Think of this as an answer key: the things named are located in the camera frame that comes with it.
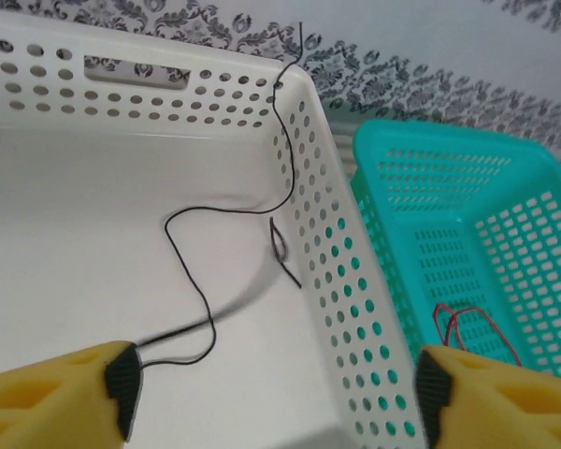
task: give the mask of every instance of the cable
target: cable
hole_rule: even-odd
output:
[[[441,332],[440,326],[439,326],[439,313],[442,310],[446,310],[451,315],[451,317],[449,318],[449,322],[447,323],[447,328],[445,330],[444,337],[442,335],[442,332]],[[451,330],[453,328],[455,328],[455,337],[457,338],[457,343],[459,344],[459,347],[463,351],[468,350],[466,348],[466,345],[464,344],[463,338],[461,337],[461,332],[460,332],[460,329],[459,329],[459,317],[461,315],[463,315],[464,313],[470,313],[472,311],[475,311],[475,312],[481,314],[484,317],[484,319],[493,328],[493,330],[497,333],[497,335],[503,340],[503,343],[505,343],[505,345],[509,348],[509,350],[511,351],[511,355],[513,355],[513,358],[515,359],[515,362],[520,367],[522,367],[524,365],[522,363],[522,359],[520,358],[520,356],[517,354],[517,352],[513,348],[513,345],[511,344],[511,342],[507,339],[507,337],[505,337],[505,334],[503,334],[503,331],[498,327],[498,325],[491,318],[491,316],[485,310],[481,309],[480,307],[469,306],[469,307],[466,307],[466,308],[464,308],[460,311],[454,311],[444,302],[440,302],[439,304],[437,304],[437,307],[435,307],[432,315],[433,315],[433,318],[434,318],[435,325],[437,326],[437,331],[439,332],[440,340],[442,341],[442,344],[445,345],[445,346],[450,345],[449,340],[451,339]]]
[[[210,341],[209,347],[201,355],[197,356],[194,359],[191,359],[191,360],[188,360],[188,361],[179,361],[179,360],[172,360],[172,359],[152,360],[152,361],[144,363],[141,366],[142,369],[145,369],[147,367],[156,366],[156,365],[179,365],[179,366],[194,365],[194,364],[202,361],[204,358],[206,358],[209,355],[209,353],[211,353],[211,351],[214,349],[214,346],[216,345],[216,340],[217,340],[216,326],[214,324],[214,317],[212,315],[212,310],[210,308],[208,299],[206,298],[206,295],[204,294],[203,290],[197,284],[197,281],[195,280],[194,276],[191,274],[191,271],[189,270],[189,267],[187,267],[187,264],[186,264],[185,260],[183,259],[183,256],[180,253],[179,247],[177,246],[175,240],[170,235],[170,231],[169,231],[170,224],[176,218],[180,217],[182,214],[187,213],[187,212],[197,211],[197,210],[221,212],[221,213],[233,213],[233,214],[240,214],[240,215],[268,215],[269,213],[272,213],[275,210],[278,210],[282,206],[284,206],[287,203],[287,201],[289,201],[289,198],[291,198],[291,196],[293,195],[293,193],[295,191],[295,154],[294,154],[294,149],[293,149],[293,142],[291,141],[291,138],[289,137],[289,132],[287,130],[286,125],[284,124],[284,121],[282,120],[279,112],[277,111],[276,102],[277,102],[277,91],[281,87],[282,76],[286,73],[287,70],[289,70],[289,68],[291,68],[293,65],[296,65],[301,60],[301,58],[303,57],[303,50],[304,50],[303,24],[302,24],[302,22],[300,22],[299,23],[299,53],[298,53],[297,57],[291,63],[289,63],[288,65],[286,65],[284,67],[284,69],[277,76],[277,78],[276,78],[276,80],[275,80],[275,82],[272,86],[272,110],[274,112],[274,115],[277,117],[277,119],[279,121],[280,128],[282,129],[282,131],[284,132],[284,135],[287,138],[287,146],[289,147],[289,155],[290,155],[290,162],[291,162],[291,188],[289,189],[289,193],[286,195],[286,197],[279,204],[277,204],[276,206],[271,207],[269,209],[265,209],[265,210],[237,210],[237,209],[215,208],[215,207],[211,207],[211,206],[192,206],[192,207],[189,207],[189,208],[178,210],[166,219],[165,226],[164,226],[166,237],[168,238],[168,241],[169,241],[170,245],[172,246],[175,254],[177,255],[177,258],[179,259],[179,262],[180,262],[183,270],[185,271],[185,274],[187,275],[187,278],[189,279],[189,282],[192,284],[192,286],[194,287],[197,294],[200,295],[200,297],[202,298],[202,301],[204,303],[204,307],[206,308],[206,313],[207,313],[206,324],[209,324],[209,326],[212,330],[212,339]],[[291,273],[291,271],[284,264],[284,262],[286,261],[286,259],[288,257],[288,250],[287,250],[287,245],[286,245],[286,241],[285,241],[284,237],[282,236],[280,230],[274,224],[274,220],[272,219],[272,217],[270,217],[270,219],[268,221],[268,224],[269,224],[269,228],[270,228],[270,239],[272,241],[272,247],[273,247],[273,250],[274,250],[275,257],[279,261],[283,270],[291,277],[291,279],[295,282],[295,284],[299,288],[301,288],[301,283],[297,280],[295,275],[293,273]],[[279,238],[279,240],[280,240],[280,243],[281,243],[281,246],[282,246],[281,251],[279,251],[279,249],[276,246],[277,241],[276,241],[275,237]],[[160,343],[160,342],[165,341],[165,340],[174,339],[174,338],[179,337],[180,335],[183,335],[187,332],[191,332],[191,331],[195,330],[196,328],[198,328],[200,326],[203,326],[204,324],[202,324],[202,323],[203,322],[199,322],[198,324],[194,323],[192,325],[178,327],[178,328],[175,328],[175,329],[168,330],[167,332],[155,335],[153,337],[150,337],[148,339],[145,339],[145,340],[139,342],[137,344],[137,348],[144,348],[144,347],[156,344],[156,343]]]

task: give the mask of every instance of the teal plastic basket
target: teal plastic basket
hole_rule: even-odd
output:
[[[455,126],[372,121],[352,189],[411,355],[441,344],[433,310],[486,311],[524,366],[561,377],[561,166],[537,143]],[[439,316],[444,328],[450,315]],[[488,321],[468,350],[514,363]]]

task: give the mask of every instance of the plastic basket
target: plastic basket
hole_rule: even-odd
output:
[[[183,89],[88,78],[86,56],[190,74]],[[286,195],[270,106],[282,68],[0,11],[0,371],[204,316],[161,221]],[[261,298],[219,324],[202,363],[146,371],[130,447],[424,446],[407,344],[315,88],[296,67],[282,83],[298,173],[275,220],[304,288],[272,258],[266,217],[179,220],[213,310]],[[195,354],[209,339],[144,356]]]
[[[354,138],[352,189],[411,356],[440,344],[433,311],[488,312],[524,365],[561,377],[561,167],[540,145],[432,123],[374,121]],[[450,315],[439,316],[446,326]],[[471,352],[514,362],[479,313]]]

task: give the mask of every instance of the white surface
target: white surface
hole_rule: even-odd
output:
[[[266,185],[250,170],[257,149],[205,143],[184,139],[179,151],[171,138],[0,131],[0,370],[204,315],[162,219],[229,203],[211,192]],[[192,157],[201,152],[209,156]],[[231,154],[241,176],[223,169]],[[198,176],[200,162],[218,162],[218,176]],[[273,283],[220,324],[203,363],[146,370],[129,447],[279,447],[338,426],[306,298],[275,265],[266,219],[198,212],[174,234],[214,309],[256,283],[262,266]],[[208,343],[204,330],[144,357],[192,355]]]
[[[266,102],[281,64],[0,12],[4,38],[15,50],[0,52],[0,66],[7,60],[18,70],[0,68],[0,369],[202,316],[160,226],[183,206],[262,208],[287,195],[287,140]],[[29,54],[30,43],[43,55]],[[72,59],[59,59],[59,48]],[[84,54],[173,65],[192,77],[182,92],[91,81]],[[46,76],[34,75],[34,65]],[[64,67],[72,79],[60,78]],[[202,78],[204,70],[211,76]],[[230,80],[221,81],[225,73]],[[12,93],[5,80],[22,91]],[[277,279],[257,304],[221,324],[213,358],[146,372],[132,444],[424,445],[410,354],[313,83],[295,67],[282,82],[277,107],[298,176],[277,220],[304,289],[270,265],[266,218],[180,219],[175,235],[215,309],[239,292],[262,295],[267,273]],[[37,85],[49,92],[35,93]],[[134,110],[139,117],[129,116]],[[208,337],[204,331],[147,355],[199,351]],[[374,354],[369,362],[365,350]],[[397,395],[406,409],[396,406]]]

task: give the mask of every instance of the black wire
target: black wire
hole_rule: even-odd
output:
[[[185,260],[183,259],[183,256],[180,254],[179,247],[177,246],[177,244],[175,243],[175,240],[170,235],[170,231],[169,231],[168,227],[170,226],[172,221],[175,220],[177,217],[181,216],[183,213],[187,213],[187,212],[191,212],[191,211],[195,211],[195,210],[206,210],[206,211],[221,212],[221,213],[234,213],[234,214],[240,214],[240,215],[267,215],[271,212],[274,212],[275,210],[280,209],[282,206],[284,206],[287,203],[287,201],[289,201],[289,198],[291,198],[291,196],[293,195],[293,193],[295,191],[295,154],[294,154],[294,149],[293,149],[293,143],[291,142],[291,138],[289,137],[289,132],[287,131],[287,127],[285,126],[284,121],[282,120],[279,112],[277,111],[276,103],[277,103],[277,91],[281,87],[281,78],[286,73],[286,71],[289,70],[289,68],[291,68],[291,66],[296,65],[301,60],[301,58],[303,56],[303,48],[304,48],[303,47],[303,25],[300,22],[299,23],[299,53],[298,53],[297,57],[291,63],[289,63],[288,65],[286,65],[284,67],[284,69],[277,76],[277,78],[276,78],[276,80],[275,80],[275,82],[272,86],[272,110],[274,112],[274,115],[277,117],[277,119],[280,123],[280,127],[281,127],[282,131],[284,132],[284,135],[287,138],[287,146],[289,147],[289,155],[290,155],[290,160],[291,160],[291,188],[289,189],[289,193],[279,204],[277,204],[276,206],[274,206],[272,208],[265,209],[265,210],[236,210],[236,209],[215,208],[215,207],[211,207],[211,206],[192,206],[190,208],[185,208],[185,209],[182,209],[182,210],[178,210],[166,219],[165,226],[164,226],[166,237],[168,238],[168,241],[170,242],[170,245],[172,246],[173,250],[175,251],[175,254],[177,255],[177,258],[179,259],[180,264],[182,265],[183,270],[185,271],[185,274],[187,275],[187,278],[189,279],[190,283],[194,287],[195,291],[201,296],[202,301],[204,302],[204,307],[206,308],[207,319],[205,321],[202,321],[202,322],[193,323],[193,324],[188,325],[188,326],[183,326],[183,327],[171,329],[167,332],[164,332],[164,333],[155,335],[153,337],[150,337],[146,340],[143,340],[143,341],[139,342],[137,344],[137,348],[144,348],[144,347],[151,346],[153,344],[156,344],[156,343],[159,343],[159,342],[162,342],[162,341],[165,341],[165,340],[170,340],[170,339],[176,338],[176,337],[178,337],[182,334],[185,334],[187,332],[190,332],[192,330],[195,330],[198,327],[201,327],[201,326],[204,326],[204,325],[207,325],[207,324],[209,324],[210,328],[212,329],[212,339],[211,339],[209,347],[206,349],[206,351],[204,351],[201,355],[199,355],[198,357],[196,357],[192,360],[188,360],[188,361],[179,361],[179,360],[170,360],[170,359],[152,360],[150,362],[144,363],[141,366],[142,369],[145,369],[147,367],[156,366],[156,365],[180,365],[180,366],[194,365],[194,364],[202,361],[204,358],[206,358],[209,355],[209,353],[211,353],[212,349],[214,349],[214,346],[216,345],[217,332],[216,332],[216,326],[214,324],[214,317],[212,316],[212,310],[209,306],[209,302],[208,302],[208,299],[206,298],[206,295],[204,294],[202,289],[199,287],[199,285],[195,281],[195,278],[193,277],[193,275],[191,274],[191,271],[187,267],[187,264],[185,263]],[[274,224],[274,220],[272,219],[272,217],[270,217],[270,219],[268,221],[268,224],[269,224],[269,227],[270,227],[270,239],[272,241],[272,247],[273,247],[274,255],[275,255],[276,259],[279,261],[279,263],[282,266],[282,268],[284,269],[284,271],[295,282],[295,284],[299,288],[301,288],[301,283],[297,280],[295,275],[284,264],[284,262],[286,261],[287,256],[288,256],[287,245],[286,245],[286,241],[284,240],[284,237],[282,236],[280,230]],[[281,252],[279,252],[279,249],[277,248],[275,237],[279,238],[279,240],[280,240],[280,244],[281,244],[281,247],[282,247]]]

